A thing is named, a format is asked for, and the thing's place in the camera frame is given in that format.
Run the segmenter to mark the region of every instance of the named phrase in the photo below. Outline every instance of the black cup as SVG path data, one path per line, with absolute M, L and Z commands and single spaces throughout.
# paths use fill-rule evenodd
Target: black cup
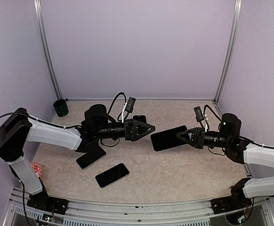
M 58 117 L 64 117 L 69 113 L 67 102 L 64 99 L 57 100 L 53 103 L 53 107 Z

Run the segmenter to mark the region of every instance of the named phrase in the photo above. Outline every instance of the table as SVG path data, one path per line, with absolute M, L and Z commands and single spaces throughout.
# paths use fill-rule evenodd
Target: table
M 69 114 L 54 117 L 60 125 L 80 124 L 84 112 L 94 104 L 109 108 L 111 101 L 69 101 Z M 193 108 L 210 101 L 137 100 L 129 116 L 144 114 L 147 122 L 159 132 L 181 125 L 199 127 Z M 116 118 L 123 106 L 116 101 L 111 115 Z M 219 121 L 207 112 L 210 129 L 217 130 Z M 104 140 L 107 145 L 113 143 Z M 42 181 L 49 195 L 68 199 L 114 203 L 168 203 L 210 199 L 230 194 L 230 186 L 246 177 L 243 166 L 225 156 L 213 155 L 207 148 L 194 149 L 189 145 L 155 152 L 150 136 L 130 142 L 121 139 L 113 148 L 102 147 L 107 155 L 82 170 L 76 159 L 82 156 L 62 147 L 41 144 L 33 159 L 42 165 Z M 130 175 L 101 189 L 95 176 L 123 162 Z

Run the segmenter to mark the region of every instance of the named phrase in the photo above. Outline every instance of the vertical metal post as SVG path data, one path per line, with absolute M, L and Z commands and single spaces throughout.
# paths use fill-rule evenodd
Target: vertical metal post
M 48 44 L 47 44 L 46 32 L 45 32 L 45 26 L 44 26 L 44 20 L 43 20 L 43 14 L 42 14 L 40 0 L 34 0 L 34 10 L 35 10 L 35 14 L 37 16 L 37 22 L 38 22 L 38 26 L 39 26 L 39 30 L 40 30 L 40 34 L 41 34 L 42 45 L 43 45 L 43 49 L 44 49 L 44 53 L 45 53 L 45 58 L 46 58 L 52 86 L 54 88 L 54 92 L 56 94 L 57 99 L 62 99 L 62 94 L 61 94 L 60 88 L 57 83 L 56 74 L 53 69 L 52 60 L 51 60 L 51 56 L 50 56 L 50 52 L 49 52 L 49 48 L 48 48 Z
M 227 53 L 226 53 L 226 57 L 225 57 L 225 62 L 224 62 L 223 70 L 222 70 L 221 80 L 218 85 L 217 93 L 214 98 L 214 102 L 217 105 L 220 100 L 220 97 L 221 97 L 221 94 L 222 94 L 222 91 L 224 88 L 225 80 L 226 80 L 226 77 L 228 74 L 230 60 L 231 60 L 231 56 L 232 56 L 233 48 L 234 48 L 235 37 L 236 37 L 236 33 L 237 33 L 238 22 L 240 19 L 241 7 L 242 7 L 242 0 L 235 0 L 234 16 L 233 16 L 233 20 L 232 20 L 230 40 L 229 40 L 228 49 L 227 49 Z

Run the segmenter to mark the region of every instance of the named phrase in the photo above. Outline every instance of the white wall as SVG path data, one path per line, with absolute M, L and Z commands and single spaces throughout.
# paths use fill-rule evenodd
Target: white wall
M 0 115 L 24 107 L 28 113 L 50 120 L 54 100 L 33 1 L 0 1 Z M 36 144 L 24 147 L 30 160 L 35 151 Z M 0 159 L 0 219 L 15 181 Z
M 63 96 L 213 99 L 234 2 L 42 1 Z
M 244 0 L 233 57 L 219 103 L 242 121 L 241 134 L 274 145 L 274 1 Z M 274 169 L 252 165 L 255 177 Z

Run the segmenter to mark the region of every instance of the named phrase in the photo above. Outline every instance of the beige tabletop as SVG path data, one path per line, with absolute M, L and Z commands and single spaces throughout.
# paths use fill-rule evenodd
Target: beige tabletop
M 111 101 L 68 102 L 69 114 L 55 117 L 61 125 L 80 124 L 84 112 L 94 104 L 109 108 Z M 146 115 L 155 132 L 181 125 L 199 127 L 193 108 L 210 101 L 137 100 L 129 116 Z M 116 101 L 111 115 L 116 118 L 123 102 Z M 211 130 L 217 130 L 219 121 L 208 113 Z M 113 141 L 104 140 L 107 145 Z M 213 155 L 207 148 L 194 149 L 189 145 L 155 152 L 150 135 L 136 142 L 121 142 L 113 148 L 102 147 L 107 155 L 85 170 L 76 163 L 82 156 L 62 147 L 41 144 L 33 159 L 42 165 L 42 181 L 49 195 L 68 199 L 115 203 L 165 203 L 200 200 L 229 195 L 230 186 L 245 177 L 243 166 L 225 156 Z M 95 176 L 119 163 L 124 163 L 130 174 L 101 189 Z

